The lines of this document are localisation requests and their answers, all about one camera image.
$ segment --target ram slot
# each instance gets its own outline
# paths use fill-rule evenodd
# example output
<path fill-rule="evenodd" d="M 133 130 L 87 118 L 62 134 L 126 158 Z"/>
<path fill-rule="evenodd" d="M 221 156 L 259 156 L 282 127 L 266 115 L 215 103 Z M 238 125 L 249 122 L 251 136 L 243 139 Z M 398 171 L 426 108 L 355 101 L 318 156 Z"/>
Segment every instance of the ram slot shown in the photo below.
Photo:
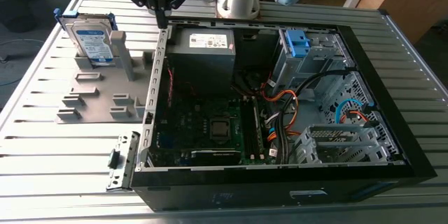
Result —
<path fill-rule="evenodd" d="M 245 157 L 254 159 L 259 157 L 259 147 L 257 140 L 257 121 L 253 113 L 251 100 L 242 100 L 239 102 L 239 112 Z"/>

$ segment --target blue cable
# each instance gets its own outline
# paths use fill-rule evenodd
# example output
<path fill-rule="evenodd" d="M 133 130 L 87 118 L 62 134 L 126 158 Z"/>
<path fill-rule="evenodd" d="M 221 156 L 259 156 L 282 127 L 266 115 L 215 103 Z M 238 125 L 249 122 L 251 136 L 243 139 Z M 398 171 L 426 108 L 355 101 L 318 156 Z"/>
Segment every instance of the blue cable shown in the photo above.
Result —
<path fill-rule="evenodd" d="M 15 83 L 15 82 L 19 81 L 19 80 L 21 80 L 21 78 L 17 79 L 17 80 L 14 80 L 14 81 L 11 81 L 11 82 L 5 83 L 5 84 L 0 84 L 0 87 L 1 87 L 1 86 L 5 86 L 5 85 L 9 85 L 9 84 L 13 84 L 13 83 Z"/>
<path fill-rule="evenodd" d="M 342 107 L 343 107 L 343 104 L 347 103 L 347 102 L 355 102 L 359 106 L 362 106 L 362 103 L 355 100 L 355 99 L 345 99 L 338 105 L 337 105 L 337 108 L 335 108 L 335 113 L 334 113 L 334 123 L 338 123 L 338 120 L 341 118 L 341 110 L 342 110 Z"/>

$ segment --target metal table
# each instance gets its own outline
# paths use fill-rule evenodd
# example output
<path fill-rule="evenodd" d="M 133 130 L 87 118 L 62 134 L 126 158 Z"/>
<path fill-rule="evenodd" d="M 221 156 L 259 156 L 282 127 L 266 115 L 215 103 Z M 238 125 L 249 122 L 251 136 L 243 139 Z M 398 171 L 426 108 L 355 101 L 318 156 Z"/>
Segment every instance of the metal table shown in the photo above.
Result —
<path fill-rule="evenodd" d="M 129 0 L 71 0 L 67 9 L 111 11 L 127 35 L 130 55 L 154 49 L 155 19 Z M 186 0 L 175 15 L 211 17 L 214 8 L 201 0 Z M 53 123 L 75 68 L 75 50 L 57 24 L 0 115 L 1 220 L 445 223 L 448 92 L 390 18 L 375 10 L 274 3 L 261 4 L 261 16 L 263 20 L 351 27 L 438 177 L 351 205 L 153 213 L 133 192 L 103 192 L 115 137 L 122 131 L 138 130 L 139 124 Z"/>

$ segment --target white label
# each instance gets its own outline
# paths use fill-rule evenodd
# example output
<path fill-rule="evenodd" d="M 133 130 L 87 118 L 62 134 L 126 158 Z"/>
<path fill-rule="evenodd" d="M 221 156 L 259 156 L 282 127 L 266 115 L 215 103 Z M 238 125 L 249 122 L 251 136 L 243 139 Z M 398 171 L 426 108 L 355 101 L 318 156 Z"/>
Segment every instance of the white label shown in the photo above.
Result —
<path fill-rule="evenodd" d="M 277 156 L 277 150 L 269 149 L 269 156 L 275 157 Z"/>
<path fill-rule="evenodd" d="M 266 81 L 266 83 L 269 84 L 270 87 L 274 86 L 274 82 L 270 79 Z"/>
<path fill-rule="evenodd" d="M 191 34 L 189 35 L 189 47 L 226 48 L 226 36 L 223 34 Z"/>
<path fill-rule="evenodd" d="M 103 43 L 103 32 L 99 30 L 78 30 L 75 31 L 75 34 L 89 59 L 94 62 L 111 61 L 111 51 L 107 44 Z"/>

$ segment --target green motherboard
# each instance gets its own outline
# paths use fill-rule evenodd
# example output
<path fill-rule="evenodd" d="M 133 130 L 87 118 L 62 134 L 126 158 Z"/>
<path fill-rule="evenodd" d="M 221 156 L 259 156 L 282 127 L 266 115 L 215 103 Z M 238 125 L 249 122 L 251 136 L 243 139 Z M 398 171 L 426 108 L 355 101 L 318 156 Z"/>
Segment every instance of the green motherboard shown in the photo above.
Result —
<path fill-rule="evenodd" d="M 151 160 L 157 166 L 263 164 L 259 129 L 255 99 L 177 99 L 159 119 Z"/>

